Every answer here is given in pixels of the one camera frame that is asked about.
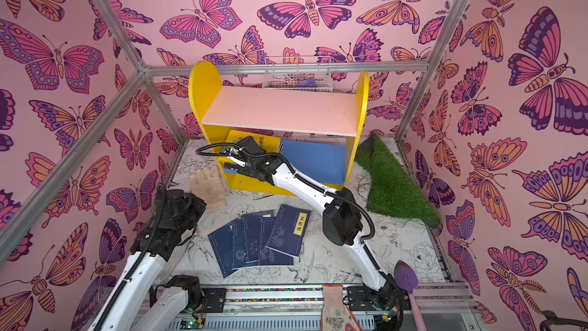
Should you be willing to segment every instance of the artificial grass mat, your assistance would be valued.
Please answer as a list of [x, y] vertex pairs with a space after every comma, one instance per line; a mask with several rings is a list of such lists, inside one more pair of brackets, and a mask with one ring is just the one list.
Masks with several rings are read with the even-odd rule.
[[378, 135], [359, 145], [355, 161], [371, 175], [367, 208], [403, 219], [421, 219], [430, 227], [441, 224], [436, 211]]

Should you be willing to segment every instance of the floral pattern table surface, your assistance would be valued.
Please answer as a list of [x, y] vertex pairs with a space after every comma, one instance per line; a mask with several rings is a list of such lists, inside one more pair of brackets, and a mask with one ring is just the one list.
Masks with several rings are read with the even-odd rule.
[[[324, 142], [305, 139], [307, 142]], [[388, 148], [401, 161], [393, 138], [385, 138]], [[191, 140], [173, 177], [172, 188], [190, 190], [188, 177], [201, 167], [215, 164], [213, 158], [197, 156], [196, 148], [204, 140]], [[357, 163], [354, 164], [348, 188], [356, 201], [365, 207], [371, 187], [370, 175]], [[290, 267], [257, 266], [242, 268], [223, 279], [221, 270], [210, 246], [208, 234], [229, 221], [250, 212], [274, 210], [282, 203], [310, 209], [310, 205], [298, 197], [264, 195], [261, 193], [231, 190], [225, 185], [226, 206], [206, 211], [198, 223], [199, 234], [193, 237], [172, 275], [197, 275], [203, 284], [296, 284], [296, 283], [357, 283], [361, 282], [357, 269], [342, 247], [331, 243], [322, 233], [322, 221], [313, 211], [309, 221], [300, 257]], [[437, 256], [433, 250], [426, 226], [420, 220], [398, 219], [370, 213], [376, 226], [376, 235], [370, 247], [380, 258], [380, 263], [393, 271], [398, 260], [407, 262], [416, 272], [420, 282], [444, 282]]]

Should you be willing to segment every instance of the yellow book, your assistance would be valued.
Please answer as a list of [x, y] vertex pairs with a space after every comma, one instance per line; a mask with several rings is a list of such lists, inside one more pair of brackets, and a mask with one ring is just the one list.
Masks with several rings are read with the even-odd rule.
[[[259, 135], [257, 133], [250, 133], [248, 131], [235, 129], [229, 131], [229, 135], [227, 136], [225, 142], [236, 143], [237, 141], [247, 136], [252, 136], [255, 142], [262, 149], [266, 150], [266, 152], [280, 152], [282, 149], [282, 140], [280, 139], [280, 137], [264, 136]], [[219, 158], [219, 161], [234, 164], [234, 162], [229, 160], [229, 158]]]

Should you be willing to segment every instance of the white wire basket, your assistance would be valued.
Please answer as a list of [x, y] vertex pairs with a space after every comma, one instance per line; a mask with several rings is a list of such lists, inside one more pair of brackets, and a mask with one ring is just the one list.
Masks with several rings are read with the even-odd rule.
[[296, 59], [298, 63], [289, 63], [292, 57], [266, 57], [262, 88], [333, 92], [330, 57], [309, 55]]

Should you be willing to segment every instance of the pink shelf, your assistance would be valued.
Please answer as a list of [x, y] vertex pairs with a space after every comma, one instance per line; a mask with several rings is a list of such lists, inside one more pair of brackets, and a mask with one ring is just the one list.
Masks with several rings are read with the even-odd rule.
[[223, 86], [202, 124], [357, 135], [354, 94]]

